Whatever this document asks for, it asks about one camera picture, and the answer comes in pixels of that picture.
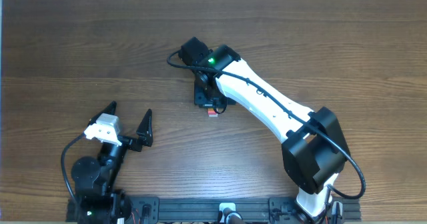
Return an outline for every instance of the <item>black base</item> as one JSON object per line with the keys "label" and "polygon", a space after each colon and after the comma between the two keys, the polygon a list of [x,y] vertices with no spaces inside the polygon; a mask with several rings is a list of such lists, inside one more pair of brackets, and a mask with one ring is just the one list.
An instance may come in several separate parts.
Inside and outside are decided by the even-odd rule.
{"label": "black base", "polygon": [[[226,98],[227,105],[235,105],[236,101],[230,98]],[[212,108],[214,107],[214,101],[216,102],[216,107],[218,109],[223,109],[226,106],[226,102],[224,101],[224,98],[217,98],[215,100],[209,99],[206,97],[205,92],[203,91],[203,88],[199,85],[196,85],[194,83],[194,105],[198,105],[202,108]]]}
{"label": "black base", "polygon": [[[173,222],[217,221],[220,203],[236,204],[237,212],[246,223],[299,224],[298,210],[293,197],[272,197],[265,199],[159,199],[158,197],[130,197],[133,208],[138,210],[141,224]],[[345,221],[361,221],[359,200],[334,197],[343,203]],[[138,223],[138,214],[133,212]],[[68,204],[66,222],[74,222],[75,208]],[[133,224],[130,218],[125,224]]]}

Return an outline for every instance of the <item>wooden table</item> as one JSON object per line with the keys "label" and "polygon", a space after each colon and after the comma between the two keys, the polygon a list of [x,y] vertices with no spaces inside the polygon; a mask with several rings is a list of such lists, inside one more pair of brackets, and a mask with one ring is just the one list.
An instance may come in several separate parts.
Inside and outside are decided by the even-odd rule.
{"label": "wooden table", "polygon": [[[294,196],[280,143],[242,106],[209,118],[165,59],[190,37],[234,48],[294,101],[338,116],[368,183],[365,221],[427,209],[427,0],[4,0],[3,220],[62,221],[59,156],[110,101],[124,133],[153,109],[155,141],[117,187],[159,197]],[[68,172],[101,145],[82,141]],[[349,164],[337,187],[356,193]]]}

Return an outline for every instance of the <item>robotic arm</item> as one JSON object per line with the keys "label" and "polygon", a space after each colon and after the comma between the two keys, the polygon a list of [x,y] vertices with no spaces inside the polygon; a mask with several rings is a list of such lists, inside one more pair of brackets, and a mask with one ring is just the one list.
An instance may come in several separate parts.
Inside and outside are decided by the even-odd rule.
{"label": "robotic arm", "polygon": [[[170,61],[176,53],[187,67]],[[332,201],[330,189],[325,187],[334,183],[347,161],[342,152],[350,157],[336,116],[326,107],[314,112],[287,98],[258,77],[226,45],[212,51],[193,37],[171,56],[167,60],[170,65],[194,72],[195,104],[213,107],[219,113],[218,107],[225,109],[227,104],[237,101],[274,133],[282,144],[286,173],[300,188],[296,203],[309,219],[317,221]],[[322,133],[315,133],[308,126]],[[338,147],[316,134],[325,134]],[[307,142],[310,135],[316,136]]]}

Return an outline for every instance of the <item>white arm segment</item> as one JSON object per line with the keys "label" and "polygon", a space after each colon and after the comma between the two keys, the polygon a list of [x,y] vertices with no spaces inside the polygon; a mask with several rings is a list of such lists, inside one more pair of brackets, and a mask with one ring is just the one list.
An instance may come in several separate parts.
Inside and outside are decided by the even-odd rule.
{"label": "white arm segment", "polygon": [[[310,117],[308,113],[312,112],[308,107],[304,107],[291,99],[281,94],[278,90],[274,89],[270,84],[266,83],[263,79],[258,77],[254,71],[248,66],[246,61],[233,61],[223,71],[227,71],[257,83],[264,90],[273,95],[282,105],[292,111],[299,118],[308,121]],[[297,131],[302,124],[295,119],[289,119],[288,114],[285,113],[279,106],[277,106],[270,98],[264,97],[257,93],[257,89],[245,81],[230,77],[228,75],[221,75],[216,79],[217,86],[222,94],[229,97],[252,114],[261,120],[283,143],[287,137],[286,133],[289,130]],[[331,176],[324,185],[333,184],[338,174]],[[319,194],[310,195],[300,189],[297,196],[298,205],[312,217],[317,217],[325,209],[324,202],[326,200],[327,188],[323,188]]]}

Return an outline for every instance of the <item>table surface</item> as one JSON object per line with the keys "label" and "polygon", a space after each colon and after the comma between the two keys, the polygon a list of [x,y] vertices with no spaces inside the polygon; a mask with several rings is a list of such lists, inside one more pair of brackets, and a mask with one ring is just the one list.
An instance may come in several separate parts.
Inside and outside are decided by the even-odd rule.
{"label": "table surface", "polygon": [[[193,75],[165,59],[190,37],[234,48],[289,98],[339,118],[368,188],[365,221],[425,219],[427,0],[4,0],[3,220],[62,221],[59,156],[118,103],[124,133],[153,109],[154,144],[128,153],[130,195],[294,196],[280,143],[241,105],[193,105]],[[69,172],[101,145],[82,141]],[[349,164],[339,189],[356,193]]]}

